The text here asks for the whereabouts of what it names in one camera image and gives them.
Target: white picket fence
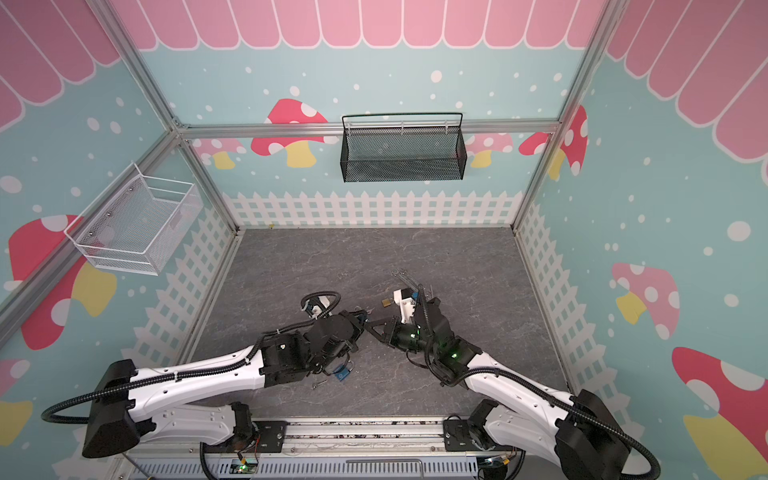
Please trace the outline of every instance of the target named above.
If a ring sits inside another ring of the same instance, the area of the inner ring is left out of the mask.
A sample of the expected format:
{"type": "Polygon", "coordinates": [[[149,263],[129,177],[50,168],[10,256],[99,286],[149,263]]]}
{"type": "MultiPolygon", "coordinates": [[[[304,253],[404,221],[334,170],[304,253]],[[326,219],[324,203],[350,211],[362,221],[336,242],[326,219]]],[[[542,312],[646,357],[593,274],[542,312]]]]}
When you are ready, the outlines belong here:
{"type": "Polygon", "coordinates": [[[523,193],[513,197],[502,192],[479,196],[475,192],[452,196],[429,192],[417,197],[413,192],[400,196],[397,192],[374,197],[363,192],[355,197],[351,192],[343,197],[320,193],[309,197],[301,193],[282,197],[270,193],[266,198],[254,193],[252,197],[224,195],[230,211],[246,227],[387,227],[419,225],[422,227],[502,227],[512,223],[522,202],[523,193]]]}
{"type": "Polygon", "coordinates": [[[598,394],[621,428],[640,438],[644,427],[632,422],[627,412],[630,397],[619,393],[614,380],[617,371],[605,365],[605,345],[594,340],[595,324],[584,318],[587,306],[576,299],[577,286],[568,282],[570,270],[563,270],[563,256],[555,251],[556,240],[549,239],[545,218],[538,204],[523,218],[520,233],[525,248],[523,254],[532,267],[531,276],[544,303],[545,316],[554,332],[555,341],[573,387],[578,392],[587,389],[598,394]]]}
{"type": "Polygon", "coordinates": [[[176,273],[166,273],[168,286],[156,290],[157,306],[147,308],[147,326],[134,329],[136,345],[121,350],[136,366],[168,366],[175,363],[189,333],[216,266],[227,246],[230,231],[218,212],[205,209],[198,218],[199,230],[192,244],[184,244],[184,258],[173,258],[176,273]]]}

